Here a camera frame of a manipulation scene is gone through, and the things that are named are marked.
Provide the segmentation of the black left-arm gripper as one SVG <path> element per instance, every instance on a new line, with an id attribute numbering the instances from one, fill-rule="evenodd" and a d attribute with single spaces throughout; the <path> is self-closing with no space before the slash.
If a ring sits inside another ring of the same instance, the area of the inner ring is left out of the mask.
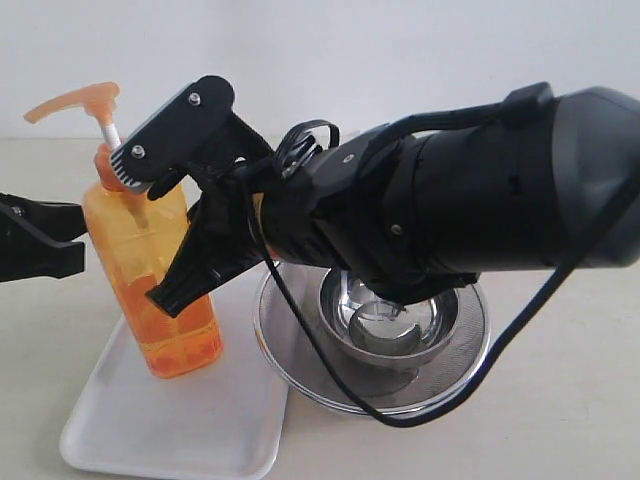
<path id="1" fill-rule="evenodd" d="M 1 281 L 63 279 L 85 270 L 87 232 L 76 203 L 1 195 Z"/>

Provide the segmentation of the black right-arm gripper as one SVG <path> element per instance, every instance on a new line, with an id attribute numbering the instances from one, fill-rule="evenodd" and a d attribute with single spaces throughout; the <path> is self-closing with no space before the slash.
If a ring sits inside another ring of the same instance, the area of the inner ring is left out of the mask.
<path id="1" fill-rule="evenodd" d="M 262 251 L 294 264 L 393 273 L 400 245 L 385 201 L 400 142 L 363 134 L 320 147 L 306 134 L 273 150 L 210 141 L 197 153 L 200 199 L 169 269 L 146 297 L 170 317 L 250 270 Z"/>

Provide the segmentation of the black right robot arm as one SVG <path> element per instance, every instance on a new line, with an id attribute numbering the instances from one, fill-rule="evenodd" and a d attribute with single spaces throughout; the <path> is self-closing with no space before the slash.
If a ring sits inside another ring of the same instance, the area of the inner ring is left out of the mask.
<path id="1" fill-rule="evenodd" d="M 349 271 L 412 304 L 480 274 L 616 268 L 639 258 L 639 102 L 546 83 L 414 115 L 346 143 L 309 125 L 275 151 L 213 159 L 149 299 L 176 316 L 265 257 Z"/>

